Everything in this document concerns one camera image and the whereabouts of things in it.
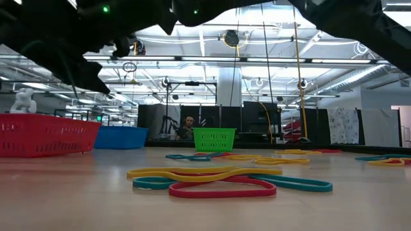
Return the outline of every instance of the blue basket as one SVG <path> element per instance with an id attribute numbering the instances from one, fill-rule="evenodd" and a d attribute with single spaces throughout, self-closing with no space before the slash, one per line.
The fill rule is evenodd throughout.
<path id="1" fill-rule="evenodd" d="M 101 126 L 94 147 L 114 150 L 142 148 L 147 132 L 147 128 Z"/>

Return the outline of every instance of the table surface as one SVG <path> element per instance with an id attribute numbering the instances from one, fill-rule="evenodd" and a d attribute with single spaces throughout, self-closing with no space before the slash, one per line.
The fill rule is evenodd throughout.
<path id="1" fill-rule="evenodd" d="M 273 150 L 234 150 L 270 157 Z M 51 158 L 0 158 L 0 230 L 409 230 L 411 167 L 369 166 L 364 154 L 282 155 L 309 165 L 164 158 L 192 148 L 94 150 Z M 142 167 L 265 167 L 332 182 L 329 193 L 277 189 L 269 198 L 184 199 L 133 189 L 126 171 Z M 250 189 L 212 183 L 188 190 Z"/>

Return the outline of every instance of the man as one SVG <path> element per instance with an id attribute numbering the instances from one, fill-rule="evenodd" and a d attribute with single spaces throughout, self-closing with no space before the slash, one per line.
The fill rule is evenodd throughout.
<path id="1" fill-rule="evenodd" d="M 193 140 L 193 124 L 194 118 L 191 116 L 187 116 L 184 120 L 184 126 L 177 131 L 177 139 L 178 140 Z"/>

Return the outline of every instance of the green light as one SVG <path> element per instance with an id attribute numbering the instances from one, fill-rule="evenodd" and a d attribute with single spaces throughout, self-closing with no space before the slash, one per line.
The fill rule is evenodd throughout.
<path id="1" fill-rule="evenodd" d="M 104 13 L 110 13 L 110 7 L 109 6 L 103 6 L 103 12 Z"/>

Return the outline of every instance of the plastic basket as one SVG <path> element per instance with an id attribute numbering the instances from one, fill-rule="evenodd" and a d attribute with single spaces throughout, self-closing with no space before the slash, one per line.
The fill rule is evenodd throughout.
<path id="1" fill-rule="evenodd" d="M 235 128 L 193 128 L 196 151 L 232 151 Z"/>
<path id="2" fill-rule="evenodd" d="M 142 148 L 147 132 L 147 128 L 101 126 L 94 147 L 114 150 Z"/>
<path id="3" fill-rule="evenodd" d="M 91 151 L 100 123 L 38 114 L 0 114 L 0 157 Z"/>

